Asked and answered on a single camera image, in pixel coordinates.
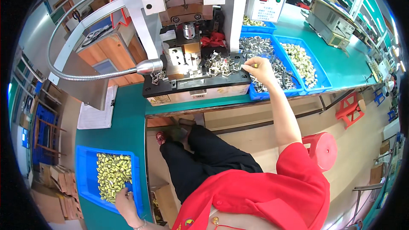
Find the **green workbench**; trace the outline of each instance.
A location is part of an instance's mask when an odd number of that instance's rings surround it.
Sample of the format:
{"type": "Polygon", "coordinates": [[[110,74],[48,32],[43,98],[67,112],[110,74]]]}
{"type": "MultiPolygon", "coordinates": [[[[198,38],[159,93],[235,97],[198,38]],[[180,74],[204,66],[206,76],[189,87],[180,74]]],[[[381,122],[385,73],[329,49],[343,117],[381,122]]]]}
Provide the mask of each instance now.
{"type": "MultiPolygon", "coordinates": [[[[322,67],[326,71],[333,90],[342,90],[368,83],[365,77],[371,73],[366,64],[366,46],[357,41],[348,46],[350,57],[340,50],[328,46],[305,23],[300,8],[285,4],[275,34],[299,37],[309,45],[322,67]]],[[[375,84],[374,78],[369,84],[375,84]]],[[[249,95],[240,95],[218,99],[199,100],[163,106],[151,106],[142,97],[143,84],[133,84],[118,88],[112,125],[109,129],[77,130],[76,145],[101,149],[131,151],[139,157],[140,182],[144,211],[142,217],[152,222],[149,190],[146,180],[146,147],[145,147],[145,115],[190,109],[217,107],[251,103],[249,95]]],[[[85,223],[90,230],[98,229],[130,229],[121,215],[106,210],[80,196],[80,204],[85,223]]]]}

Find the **paper document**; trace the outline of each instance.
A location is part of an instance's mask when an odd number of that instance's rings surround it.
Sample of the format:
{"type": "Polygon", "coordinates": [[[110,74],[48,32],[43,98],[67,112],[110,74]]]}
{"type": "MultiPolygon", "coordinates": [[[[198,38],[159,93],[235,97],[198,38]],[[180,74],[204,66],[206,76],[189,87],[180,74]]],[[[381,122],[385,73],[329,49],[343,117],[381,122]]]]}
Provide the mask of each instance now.
{"type": "Polygon", "coordinates": [[[110,128],[117,89],[117,85],[108,87],[104,111],[85,105],[83,102],[79,111],[77,128],[80,130],[110,128]]]}

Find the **red plastic stool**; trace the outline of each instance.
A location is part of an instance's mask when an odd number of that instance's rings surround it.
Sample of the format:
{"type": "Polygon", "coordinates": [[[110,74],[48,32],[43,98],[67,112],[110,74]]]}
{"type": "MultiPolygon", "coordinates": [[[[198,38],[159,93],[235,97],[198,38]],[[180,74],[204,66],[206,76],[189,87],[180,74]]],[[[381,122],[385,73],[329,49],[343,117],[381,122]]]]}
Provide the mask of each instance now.
{"type": "Polygon", "coordinates": [[[301,8],[304,8],[304,9],[307,9],[307,10],[310,9],[310,7],[309,7],[308,5],[306,5],[306,4],[304,4],[304,3],[301,3],[301,2],[300,2],[300,3],[297,3],[296,6],[301,7],[301,8]]]}
{"type": "Polygon", "coordinates": [[[357,92],[351,93],[346,98],[341,100],[340,103],[340,110],[335,113],[335,117],[337,120],[343,119],[345,121],[345,130],[365,115],[365,113],[363,112],[365,111],[365,102],[362,98],[362,95],[357,92]],[[352,97],[354,98],[354,101],[352,103],[349,103],[348,99],[352,97]],[[358,111],[359,113],[359,116],[356,118],[354,118],[355,111],[358,111]]]}
{"type": "Polygon", "coordinates": [[[320,167],[321,172],[328,171],[337,159],[337,142],[328,132],[308,135],[302,138],[303,144],[311,144],[308,148],[310,158],[320,167]]]}

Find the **red shirt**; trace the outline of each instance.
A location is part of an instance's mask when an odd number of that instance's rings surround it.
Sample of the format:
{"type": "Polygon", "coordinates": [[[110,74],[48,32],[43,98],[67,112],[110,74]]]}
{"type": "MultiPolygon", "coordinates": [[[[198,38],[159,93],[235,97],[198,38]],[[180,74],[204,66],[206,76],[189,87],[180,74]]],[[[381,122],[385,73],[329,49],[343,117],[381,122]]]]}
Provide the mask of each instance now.
{"type": "Polygon", "coordinates": [[[330,184],[301,143],[289,145],[277,174],[228,170],[208,177],[183,203],[172,230],[202,230],[211,205],[262,217],[283,230],[320,230],[330,206],[330,184]]]}

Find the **bracelet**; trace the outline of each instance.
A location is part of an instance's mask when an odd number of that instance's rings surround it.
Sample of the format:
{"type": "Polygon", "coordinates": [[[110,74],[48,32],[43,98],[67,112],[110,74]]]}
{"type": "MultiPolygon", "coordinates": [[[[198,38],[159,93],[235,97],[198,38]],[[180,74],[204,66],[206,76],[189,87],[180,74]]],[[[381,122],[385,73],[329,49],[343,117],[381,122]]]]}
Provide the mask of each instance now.
{"type": "Polygon", "coordinates": [[[144,227],[148,224],[145,219],[144,219],[144,223],[145,223],[145,224],[143,224],[143,226],[134,227],[133,230],[141,230],[142,228],[144,228],[144,227]]]}

